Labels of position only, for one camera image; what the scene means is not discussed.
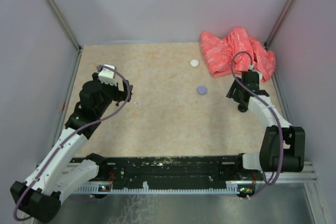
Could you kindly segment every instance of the gray wall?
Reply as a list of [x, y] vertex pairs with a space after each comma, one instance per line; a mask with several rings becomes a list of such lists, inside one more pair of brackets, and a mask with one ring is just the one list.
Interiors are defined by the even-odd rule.
[[44, 0], [0, 0], [0, 223], [17, 223], [9, 189], [50, 147], [76, 50]]
[[335, 0], [297, 0], [272, 48], [291, 119], [306, 131], [307, 158], [336, 221], [335, 40]]
[[235, 26], [265, 41], [286, 0], [55, 0], [80, 44], [198, 41]]

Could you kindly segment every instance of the speckled tabletop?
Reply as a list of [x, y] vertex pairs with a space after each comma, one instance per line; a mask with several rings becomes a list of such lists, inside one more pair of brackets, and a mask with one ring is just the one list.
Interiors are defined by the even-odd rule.
[[[190, 66], [192, 59], [200, 62], [197, 68]], [[134, 85], [132, 101], [104, 121], [76, 156], [234, 155], [260, 150], [265, 129], [250, 111], [239, 112], [237, 103], [225, 97], [233, 77], [213, 78], [198, 43], [85, 46], [67, 117], [98, 64], [116, 66]], [[198, 86], [206, 86], [207, 94], [199, 95]], [[260, 87], [280, 111], [273, 82]], [[116, 108], [112, 104], [105, 115]]]

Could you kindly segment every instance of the pink fabric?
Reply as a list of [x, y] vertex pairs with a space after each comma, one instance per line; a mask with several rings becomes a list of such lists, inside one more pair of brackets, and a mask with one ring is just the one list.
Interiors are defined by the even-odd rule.
[[[201, 48], [209, 73], [214, 77], [230, 74], [231, 60], [240, 51], [252, 55], [254, 68], [262, 73], [263, 81], [270, 79], [275, 70], [274, 52], [266, 51], [259, 40], [247, 35], [244, 28], [234, 28], [224, 39], [205, 31], [201, 35]], [[247, 71], [249, 65], [249, 56], [241, 54], [235, 60], [234, 70], [241, 73]]]

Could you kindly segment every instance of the purple cable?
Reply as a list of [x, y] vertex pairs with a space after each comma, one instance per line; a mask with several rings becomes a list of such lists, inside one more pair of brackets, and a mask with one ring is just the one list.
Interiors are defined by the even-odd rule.
[[[75, 130], [74, 132], [72, 132], [69, 136], [67, 136], [63, 142], [60, 143], [60, 146], [63, 147], [67, 141], [69, 141], [69, 139], [71, 139], [74, 135], [76, 135], [78, 132], [82, 131], [83, 129], [87, 128], [87, 127], [90, 127], [96, 123], [101, 123], [102, 121], [105, 121], [107, 119], [110, 119], [111, 117], [113, 117], [114, 115], [116, 115], [127, 103], [127, 101], [130, 99], [131, 97], [131, 88], [130, 88], [130, 85], [128, 83], [128, 81], [126, 80], [126, 78], [124, 76], [122, 76], [118, 71], [116, 71], [115, 69], [112, 69], [112, 68], [109, 68], [109, 67], [106, 67], [104, 65], [98, 65], [97, 68], [106, 68], [112, 72], [114, 72], [117, 76], [119, 76], [123, 82], [125, 82], [126, 84], [126, 87], [127, 87], [127, 96], [126, 96], [126, 99], [125, 101], [120, 105], [120, 107], [114, 111], [112, 114], [106, 116], [105, 118], [102, 118], [102, 119], [99, 119], [99, 120], [96, 120], [94, 122], [91, 122], [91, 123], [88, 123], [80, 128], [78, 128], [77, 130]], [[36, 180], [33, 180], [30, 185], [26, 188], [26, 190], [21, 194], [19, 200], [17, 201], [16, 205], [15, 205], [15, 208], [14, 208], [14, 212], [13, 212], [13, 217], [16, 221], [25, 221], [25, 220], [28, 220], [31, 218], [31, 216], [29, 217], [26, 217], [26, 218], [18, 218], [17, 216], [17, 211], [19, 209], [19, 206], [23, 200], [23, 198], [26, 196], [26, 194], [28, 193], [28, 191], [33, 187], [33, 185], [35, 184], [35, 182], [37, 180], [40, 179], [40, 176], [42, 175], [42, 173], [45, 171], [45, 169], [48, 167], [48, 165], [50, 164], [50, 162], [53, 160], [53, 158], [55, 157], [55, 155], [58, 153], [58, 151], [60, 150], [61, 148], [57, 148], [50, 156], [50, 158], [47, 160], [46, 164], [41, 168], [41, 170], [39, 171], [39, 173], [36, 175], [35, 179]]]
[[[266, 107], [269, 107], [269, 104], [267, 102], [265, 102], [262, 98], [260, 98], [258, 95], [254, 94], [251, 90], [249, 90], [244, 84], [242, 84], [242, 82], [240, 82], [238, 80], [238, 78], [236, 77], [235, 75], [235, 72], [234, 72], [234, 69], [233, 69], [233, 63], [235, 62], [235, 59], [238, 55], [241, 55], [241, 54], [247, 54], [249, 57], [250, 57], [250, 60], [251, 60], [251, 65], [253, 65], [253, 58], [251, 56], [251, 54], [249, 52], [246, 52], [246, 51], [240, 51], [238, 53], [236, 53], [233, 58], [232, 58], [232, 61], [231, 61], [231, 73], [233, 75], [233, 77], [235, 78], [236, 82], [238, 82], [238, 84], [243, 88], [245, 89], [248, 93], [250, 93], [252, 96], [254, 96], [255, 98], [257, 98], [260, 102], [263, 103], [263, 105], [265, 105]], [[258, 195], [266, 186], [271, 186], [271, 185], [274, 185], [276, 183], [276, 181], [278, 180], [279, 176], [280, 176], [280, 173], [281, 173], [281, 169], [282, 169], [282, 161], [284, 160], [283, 158], [283, 152], [284, 152], [284, 149], [283, 149], [283, 139], [284, 139], [284, 136], [282, 135], [282, 128], [281, 128], [281, 124], [280, 124], [280, 120], [279, 118], [277, 117], [275, 111], [273, 110], [273, 108], [268, 108], [270, 110], [270, 112], [272, 113], [272, 115], [274, 116], [274, 119], [275, 121], [277, 122], [277, 125], [278, 125], [278, 130], [279, 130], [279, 144], [280, 144], [280, 153], [279, 153], [279, 164], [278, 164], [278, 168], [277, 168], [277, 172], [275, 174], [275, 177], [273, 179], [273, 175], [274, 173], [272, 173], [271, 177], [268, 179], [268, 180], [265, 180], [265, 184], [257, 191], [255, 192], [250, 198]]]

